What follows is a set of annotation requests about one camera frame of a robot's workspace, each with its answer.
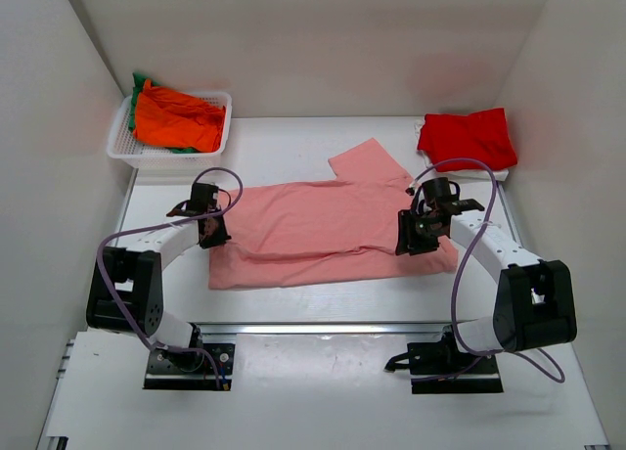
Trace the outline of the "pink t-shirt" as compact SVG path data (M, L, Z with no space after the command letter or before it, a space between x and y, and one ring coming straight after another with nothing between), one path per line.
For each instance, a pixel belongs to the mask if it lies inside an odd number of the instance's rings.
M225 216L231 240L209 252L213 290L453 273L446 237L426 254L395 253L410 174L375 139L330 158L335 179L246 188Z

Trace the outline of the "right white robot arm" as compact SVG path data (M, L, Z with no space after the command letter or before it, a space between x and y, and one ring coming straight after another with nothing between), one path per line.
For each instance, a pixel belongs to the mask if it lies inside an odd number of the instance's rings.
M493 312L461 322L451 317L452 338L438 348L439 363L461 372L473 356L519 353L577 337L569 268L525 249L491 222L487 207L464 199L457 183L446 177L407 189L411 205L398 213L396 254L436 251L444 238L462 246L496 284Z

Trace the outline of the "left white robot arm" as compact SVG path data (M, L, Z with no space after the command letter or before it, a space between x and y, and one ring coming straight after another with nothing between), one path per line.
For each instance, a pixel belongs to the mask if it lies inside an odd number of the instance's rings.
M165 223L122 232L122 238L136 237L126 247L103 246L86 307L88 326L135 333L149 348L170 348L181 369L198 367L204 357L200 330L165 310L162 272L190 248L215 248L230 240L218 201L222 193L213 184L195 183Z

